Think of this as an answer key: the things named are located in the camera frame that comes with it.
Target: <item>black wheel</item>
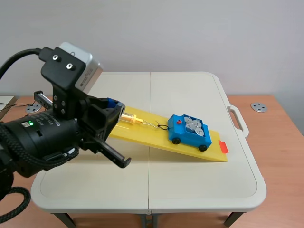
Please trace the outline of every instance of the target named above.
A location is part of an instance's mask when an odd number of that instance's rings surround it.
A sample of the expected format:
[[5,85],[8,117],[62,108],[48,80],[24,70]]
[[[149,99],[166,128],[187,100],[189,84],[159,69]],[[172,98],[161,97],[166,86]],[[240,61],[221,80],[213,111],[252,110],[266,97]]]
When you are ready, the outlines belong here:
[[179,138],[173,138],[172,139],[172,143],[177,145],[177,144],[180,144],[181,140]]
[[199,151],[204,152],[206,150],[207,150],[207,146],[205,146],[205,145],[199,146]]

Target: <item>blue toy car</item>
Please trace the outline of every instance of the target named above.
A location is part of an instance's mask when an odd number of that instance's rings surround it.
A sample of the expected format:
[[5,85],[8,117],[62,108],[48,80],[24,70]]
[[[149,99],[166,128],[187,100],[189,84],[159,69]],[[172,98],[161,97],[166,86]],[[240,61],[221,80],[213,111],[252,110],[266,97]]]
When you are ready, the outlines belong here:
[[194,146],[206,151],[211,145],[208,126],[202,120],[188,115],[173,115],[168,120],[169,140],[173,144]]

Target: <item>red tape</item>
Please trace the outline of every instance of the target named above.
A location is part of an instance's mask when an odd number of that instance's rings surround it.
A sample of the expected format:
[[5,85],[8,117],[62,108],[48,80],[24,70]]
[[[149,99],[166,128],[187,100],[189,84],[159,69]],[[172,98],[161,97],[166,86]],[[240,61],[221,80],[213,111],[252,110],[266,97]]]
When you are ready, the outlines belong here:
[[219,142],[220,149],[222,150],[222,153],[228,153],[229,151],[226,146],[226,143],[221,140],[219,140],[218,142]]

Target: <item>yellow ramp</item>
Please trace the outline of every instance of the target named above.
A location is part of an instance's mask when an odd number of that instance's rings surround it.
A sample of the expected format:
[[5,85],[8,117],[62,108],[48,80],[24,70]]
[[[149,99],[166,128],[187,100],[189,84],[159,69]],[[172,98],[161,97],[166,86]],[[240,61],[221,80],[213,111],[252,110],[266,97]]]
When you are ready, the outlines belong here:
[[[135,114],[137,118],[144,119],[154,125],[156,121],[160,124],[168,125],[168,118],[141,111],[135,108],[126,107],[126,113]],[[227,162],[227,156],[222,153],[219,145],[220,136],[217,132],[210,131],[211,146],[204,152],[200,152],[198,148],[187,146],[184,144],[174,145],[168,137],[168,131],[160,128],[156,129],[152,126],[141,123],[131,124],[125,121],[119,121],[116,127],[112,130],[110,136],[113,138],[123,139],[134,143],[181,153],[188,156],[202,158],[211,161]]]

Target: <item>coin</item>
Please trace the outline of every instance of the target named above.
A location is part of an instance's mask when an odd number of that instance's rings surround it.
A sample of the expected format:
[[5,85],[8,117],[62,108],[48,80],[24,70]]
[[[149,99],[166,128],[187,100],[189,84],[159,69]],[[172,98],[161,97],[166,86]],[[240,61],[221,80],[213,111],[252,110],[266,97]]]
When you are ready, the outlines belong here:
[[186,124],[193,123],[193,120],[190,117],[185,116],[185,122]]
[[194,123],[195,126],[201,127],[201,122],[200,122],[200,120],[193,120],[193,123]]
[[190,123],[190,124],[186,125],[186,130],[188,132],[192,132],[193,133],[195,131],[195,128],[196,128],[196,126],[194,125],[194,123]]
[[204,136],[204,131],[200,127],[195,128],[195,133]]

